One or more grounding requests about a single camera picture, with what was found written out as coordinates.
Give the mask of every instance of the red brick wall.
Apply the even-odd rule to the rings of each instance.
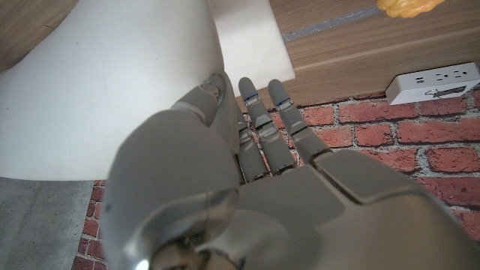
[[[354,149],[412,176],[480,241],[480,90],[463,97],[389,106],[383,94],[300,106],[335,151]],[[271,114],[287,138],[278,114]],[[299,160],[291,140],[286,139]],[[98,218],[104,182],[91,195],[73,269],[105,269]]]

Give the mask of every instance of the gray floor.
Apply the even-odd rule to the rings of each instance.
[[[71,269],[92,188],[0,178],[0,269]]]

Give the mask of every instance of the robotic hand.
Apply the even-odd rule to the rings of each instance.
[[[252,82],[239,88],[273,176],[227,75],[213,75],[118,150],[101,224],[114,269],[480,269],[480,250],[412,179],[332,152],[273,80],[296,168]]]

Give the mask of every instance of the yellow object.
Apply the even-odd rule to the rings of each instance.
[[[379,9],[387,11],[390,17],[413,18],[422,12],[431,11],[445,0],[378,0]]]

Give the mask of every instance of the white power strip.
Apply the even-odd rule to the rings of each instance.
[[[480,83],[476,63],[456,64],[398,75],[386,90],[390,105],[432,101],[463,95]]]

